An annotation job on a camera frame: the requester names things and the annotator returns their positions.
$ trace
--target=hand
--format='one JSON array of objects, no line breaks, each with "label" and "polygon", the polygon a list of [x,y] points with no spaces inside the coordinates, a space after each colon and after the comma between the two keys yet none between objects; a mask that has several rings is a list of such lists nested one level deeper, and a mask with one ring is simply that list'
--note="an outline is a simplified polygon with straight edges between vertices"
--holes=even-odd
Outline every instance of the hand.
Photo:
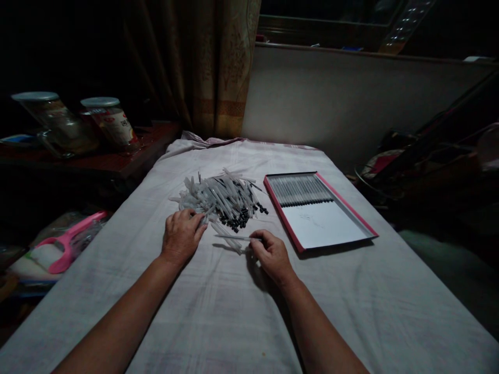
[{"label": "hand", "polygon": [[166,219],[160,257],[179,267],[182,267],[196,252],[199,240],[208,227],[205,224],[198,228],[204,214],[195,213],[194,209],[184,209]]},{"label": "hand", "polygon": [[249,237],[262,239],[261,242],[252,239],[249,245],[253,248],[261,267],[264,268],[277,286],[280,288],[286,287],[297,278],[282,240],[267,230],[257,230]]}]

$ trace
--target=cloth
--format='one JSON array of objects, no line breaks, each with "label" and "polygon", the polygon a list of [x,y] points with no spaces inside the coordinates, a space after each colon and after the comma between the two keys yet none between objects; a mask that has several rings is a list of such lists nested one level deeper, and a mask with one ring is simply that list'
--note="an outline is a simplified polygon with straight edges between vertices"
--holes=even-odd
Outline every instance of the cloth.
[{"label": "cloth", "polygon": [[203,140],[201,137],[197,136],[193,132],[184,130],[184,131],[182,131],[181,139],[193,140],[194,142],[198,143],[199,146],[207,148],[207,147],[212,146],[212,145],[230,144],[230,143],[233,143],[233,142],[238,141],[238,140],[243,140],[244,138],[232,138],[232,139],[228,139],[228,140],[223,140],[223,139],[219,139],[219,138],[208,138],[206,140]]},{"label": "cloth", "polygon": [[260,0],[123,3],[125,45],[151,105],[203,138],[241,133]]},{"label": "cloth", "polygon": [[[238,235],[282,238],[298,276],[372,373],[497,373],[499,343],[477,322],[324,153],[237,141],[192,149],[177,140],[0,351],[0,372],[49,372],[159,254],[168,200],[184,178],[223,167],[256,179],[318,171],[373,227],[372,245],[298,257],[267,195]],[[149,327],[128,372],[300,372],[286,309],[254,262],[210,227]]]}]

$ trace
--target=red fabric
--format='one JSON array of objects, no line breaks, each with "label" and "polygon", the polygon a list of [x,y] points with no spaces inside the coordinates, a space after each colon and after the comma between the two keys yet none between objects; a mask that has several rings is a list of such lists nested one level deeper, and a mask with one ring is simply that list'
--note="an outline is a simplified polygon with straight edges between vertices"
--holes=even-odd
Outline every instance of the red fabric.
[{"label": "red fabric", "polygon": [[374,164],[373,168],[368,171],[369,174],[377,174],[380,171],[382,171],[386,166],[391,163],[394,159],[396,159],[399,155],[389,155],[389,156],[381,156],[378,157],[376,160],[376,163]]}]

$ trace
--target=window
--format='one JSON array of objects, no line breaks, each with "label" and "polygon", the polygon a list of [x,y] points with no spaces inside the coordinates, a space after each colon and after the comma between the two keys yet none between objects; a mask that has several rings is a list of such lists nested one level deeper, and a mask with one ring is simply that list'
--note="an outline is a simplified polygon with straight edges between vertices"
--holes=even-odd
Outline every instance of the window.
[{"label": "window", "polygon": [[499,57],[487,0],[261,0],[269,42],[452,58]]},{"label": "window", "polygon": [[377,52],[407,0],[262,0],[259,33],[271,43]]}]

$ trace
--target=finger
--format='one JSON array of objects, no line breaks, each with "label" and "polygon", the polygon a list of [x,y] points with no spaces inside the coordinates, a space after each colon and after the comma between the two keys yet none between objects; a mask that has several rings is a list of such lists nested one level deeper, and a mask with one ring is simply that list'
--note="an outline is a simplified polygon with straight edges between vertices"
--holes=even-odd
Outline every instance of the finger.
[{"label": "finger", "polygon": [[203,234],[207,228],[208,228],[208,225],[206,224],[206,225],[202,225],[200,228],[198,228],[196,230],[196,233],[194,234],[194,240],[196,241],[196,243],[199,243],[199,241],[201,240],[201,237],[203,236]]},{"label": "finger", "polygon": [[165,223],[165,226],[166,226],[166,230],[167,230],[167,231],[171,231],[171,230],[172,230],[172,223],[173,223],[173,215],[170,215],[170,216],[168,216],[168,218],[166,219],[166,223]]},{"label": "finger", "polygon": [[199,226],[199,223],[201,222],[201,220],[204,218],[205,214],[204,213],[199,213],[199,214],[196,214],[194,217],[191,218],[190,220],[190,224],[192,227],[194,227],[194,229],[196,230]]},{"label": "finger", "polygon": [[253,249],[253,253],[255,254],[256,258],[260,261],[262,258],[270,255],[265,249],[264,245],[260,241],[254,238],[251,239],[249,246]]},{"label": "finger", "polygon": [[188,220],[191,218],[191,215],[194,214],[196,214],[196,211],[194,209],[184,209],[183,211],[180,212],[180,218]]},{"label": "finger", "polygon": [[266,242],[269,245],[272,245],[276,239],[276,237],[267,230],[254,231],[253,233],[251,233],[249,237],[262,238],[264,242]]},{"label": "finger", "polygon": [[180,218],[180,213],[182,213],[180,210],[176,211],[175,213],[173,213],[172,220],[173,221],[178,221],[178,219]]}]

